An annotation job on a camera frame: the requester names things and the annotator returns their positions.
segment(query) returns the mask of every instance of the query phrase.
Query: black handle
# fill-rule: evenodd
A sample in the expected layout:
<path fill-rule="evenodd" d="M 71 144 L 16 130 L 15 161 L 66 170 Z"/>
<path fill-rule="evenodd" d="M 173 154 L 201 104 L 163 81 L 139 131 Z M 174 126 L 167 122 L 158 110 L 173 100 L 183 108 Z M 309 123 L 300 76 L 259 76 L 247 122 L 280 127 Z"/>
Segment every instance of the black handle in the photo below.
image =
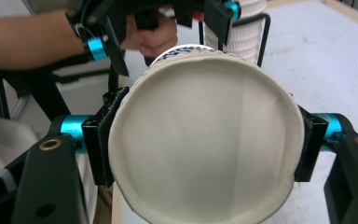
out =
<path fill-rule="evenodd" d="M 136 27 L 138 30 L 154 30 L 158 27 L 158 19 L 156 11 L 145 10 L 134 14 Z M 145 57 L 145 63 L 149 66 L 155 59 Z"/>

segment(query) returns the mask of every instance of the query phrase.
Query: stacked white cup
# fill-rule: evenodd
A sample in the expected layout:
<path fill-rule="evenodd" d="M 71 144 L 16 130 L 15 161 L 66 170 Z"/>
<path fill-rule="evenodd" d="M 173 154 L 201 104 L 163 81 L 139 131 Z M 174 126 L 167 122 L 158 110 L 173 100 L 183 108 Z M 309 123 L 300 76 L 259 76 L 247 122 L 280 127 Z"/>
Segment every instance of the stacked white cup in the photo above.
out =
<path fill-rule="evenodd" d="M 261 13 L 267 6 L 266 0 L 237 0 L 236 2 L 241 6 L 241 19 Z M 263 20 L 232 27 L 227 45 L 223 45 L 223 51 L 234 53 L 250 63 L 257 63 L 262 32 Z M 205 44 L 214 49 L 218 48 L 217 37 L 207 26 L 205 26 Z"/>

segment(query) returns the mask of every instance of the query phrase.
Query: human hand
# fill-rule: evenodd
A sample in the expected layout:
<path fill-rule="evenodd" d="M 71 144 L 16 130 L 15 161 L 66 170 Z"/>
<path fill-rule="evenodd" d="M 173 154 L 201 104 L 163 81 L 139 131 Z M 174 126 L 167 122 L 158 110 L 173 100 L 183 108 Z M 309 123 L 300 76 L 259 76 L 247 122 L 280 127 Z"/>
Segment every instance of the human hand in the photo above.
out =
<path fill-rule="evenodd" d="M 158 28 L 137 30 L 133 15 L 127 16 L 127 35 L 121 43 L 122 49 L 138 49 L 145 57 L 156 58 L 176 45 L 176 22 L 157 12 Z"/>

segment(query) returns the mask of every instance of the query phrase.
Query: table surface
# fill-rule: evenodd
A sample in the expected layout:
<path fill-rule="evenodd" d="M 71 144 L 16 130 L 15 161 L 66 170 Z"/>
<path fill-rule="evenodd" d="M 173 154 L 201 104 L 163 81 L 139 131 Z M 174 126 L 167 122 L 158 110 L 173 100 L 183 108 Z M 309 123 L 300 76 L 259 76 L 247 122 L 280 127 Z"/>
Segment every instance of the table surface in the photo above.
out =
<path fill-rule="evenodd" d="M 358 132 L 358 12 L 330 0 L 275 0 L 265 11 L 271 27 L 262 69 L 310 113 L 343 114 Z M 197 28 L 178 35 L 179 44 L 198 43 Z M 132 69 L 141 74 L 145 68 Z M 295 183 L 286 203 L 263 223 L 328 223 L 323 186 L 334 158 L 321 152 L 312 180 Z M 118 190 L 114 195 L 113 223 L 146 223 Z"/>

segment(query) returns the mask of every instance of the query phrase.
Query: stack of cups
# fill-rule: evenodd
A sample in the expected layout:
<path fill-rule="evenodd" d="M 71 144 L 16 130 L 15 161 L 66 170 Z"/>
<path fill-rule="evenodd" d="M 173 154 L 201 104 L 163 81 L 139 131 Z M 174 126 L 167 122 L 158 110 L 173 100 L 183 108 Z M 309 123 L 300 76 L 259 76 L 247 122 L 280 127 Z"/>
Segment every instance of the stack of cups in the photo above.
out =
<path fill-rule="evenodd" d="M 237 0 L 236 2 L 241 6 L 240 20 L 263 12 L 267 5 L 266 0 Z M 223 51 L 234 53 L 250 63 L 257 63 L 262 32 L 263 20 L 232 27 L 227 45 L 223 45 Z M 214 49 L 218 48 L 217 37 L 207 26 L 205 26 L 205 44 Z"/>

